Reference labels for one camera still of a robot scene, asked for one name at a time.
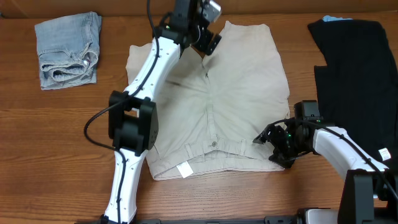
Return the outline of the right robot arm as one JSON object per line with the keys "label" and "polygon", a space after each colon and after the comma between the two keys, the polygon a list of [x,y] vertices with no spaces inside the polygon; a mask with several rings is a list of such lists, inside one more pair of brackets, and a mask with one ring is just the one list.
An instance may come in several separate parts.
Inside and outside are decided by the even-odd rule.
{"label": "right robot arm", "polygon": [[364,152],[345,129],[324,121],[315,100],[296,103],[294,111],[253,141],[271,143],[269,160],[286,169],[306,154],[323,156],[345,182],[340,207],[302,208],[295,215],[267,216],[265,223],[397,223],[397,173]]}

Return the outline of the beige khaki shorts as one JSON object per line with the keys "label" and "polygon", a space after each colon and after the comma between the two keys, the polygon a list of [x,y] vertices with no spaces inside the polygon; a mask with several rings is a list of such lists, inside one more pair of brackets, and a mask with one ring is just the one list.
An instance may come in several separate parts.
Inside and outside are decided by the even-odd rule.
{"label": "beige khaki shorts", "polygon": [[184,50],[157,98],[159,134],[146,159],[155,180],[227,170],[270,172],[273,146],[254,142],[289,117],[289,85],[270,28],[227,22],[215,51]]}

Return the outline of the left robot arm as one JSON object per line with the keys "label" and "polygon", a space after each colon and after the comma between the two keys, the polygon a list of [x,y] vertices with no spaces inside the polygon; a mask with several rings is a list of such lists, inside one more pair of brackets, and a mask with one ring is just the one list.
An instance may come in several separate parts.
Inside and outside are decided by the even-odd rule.
{"label": "left robot arm", "polygon": [[136,79],[109,97],[108,135],[113,141],[115,169],[111,197],[101,223],[132,223],[137,212],[139,176],[146,154],[159,133],[156,98],[171,70],[188,47],[211,55],[221,36],[208,26],[221,15],[215,1],[176,1],[158,25]]}

